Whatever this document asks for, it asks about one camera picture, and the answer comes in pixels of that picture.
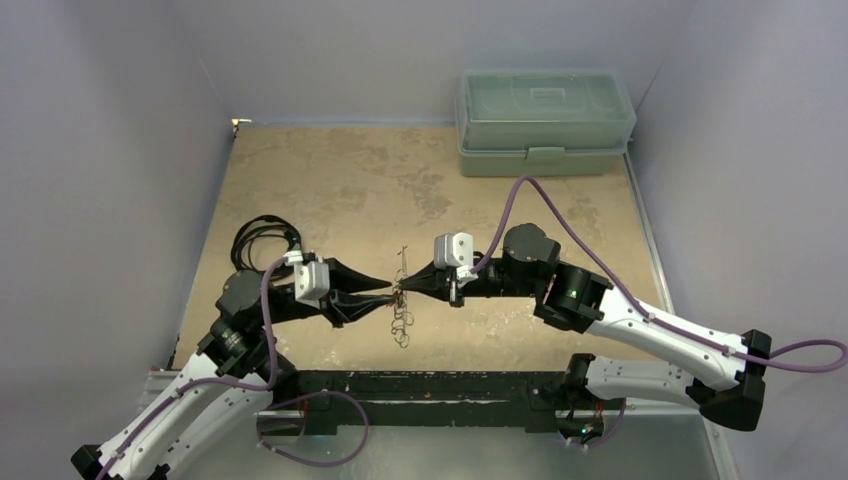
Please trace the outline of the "metal keyring plate with rings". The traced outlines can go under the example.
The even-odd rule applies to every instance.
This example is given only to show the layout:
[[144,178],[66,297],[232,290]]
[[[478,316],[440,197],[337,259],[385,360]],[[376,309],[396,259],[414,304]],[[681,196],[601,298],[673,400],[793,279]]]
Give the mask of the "metal keyring plate with rings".
[[400,285],[400,282],[408,276],[407,248],[407,245],[403,245],[397,253],[401,264],[395,273],[394,303],[392,304],[392,321],[390,324],[390,333],[401,349],[406,349],[409,346],[408,329],[414,324],[414,316],[408,310],[407,294]]

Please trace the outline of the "red-headed key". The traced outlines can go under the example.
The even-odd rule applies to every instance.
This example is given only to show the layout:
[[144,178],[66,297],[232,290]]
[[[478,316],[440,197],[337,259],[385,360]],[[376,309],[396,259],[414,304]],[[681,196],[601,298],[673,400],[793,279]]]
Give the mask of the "red-headed key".
[[407,308],[407,300],[406,295],[403,293],[396,292],[393,295],[393,301],[391,303],[391,307],[394,310],[403,310]]

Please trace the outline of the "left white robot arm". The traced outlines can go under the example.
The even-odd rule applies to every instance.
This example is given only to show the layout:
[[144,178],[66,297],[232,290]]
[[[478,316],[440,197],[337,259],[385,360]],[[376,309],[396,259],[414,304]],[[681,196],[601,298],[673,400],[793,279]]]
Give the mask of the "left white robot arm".
[[177,377],[127,427],[101,445],[83,445],[71,463],[84,479],[169,479],[179,458],[228,422],[267,407],[306,413],[301,373],[277,350],[273,326],[320,316],[335,328],[392,303],[390,282],[335,258],[290,251],[263,273],[239,270],[224,284],[218,317]]

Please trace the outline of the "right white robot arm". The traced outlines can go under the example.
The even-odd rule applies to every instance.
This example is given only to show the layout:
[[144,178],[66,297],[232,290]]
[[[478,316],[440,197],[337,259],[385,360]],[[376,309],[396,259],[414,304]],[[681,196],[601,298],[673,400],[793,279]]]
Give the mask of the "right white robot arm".
[[692,407],[723,427],[751,432],[763,409],[772,339],[753,329],[742,334],[713,330],[630,301],[623,289],[590,270],[563,262],[561,246],[532,223],[510,228],[502,254],[487,260],[466,233],[435,241],[433,261],[400,282],[406,292],[453,307],[476,297],[527,297],[533,314],[562,331],[615,340],[652,355],[650,361],[619,361],[575,354],[561,381],[564,399],[576,407],[600,400],[639,398]]

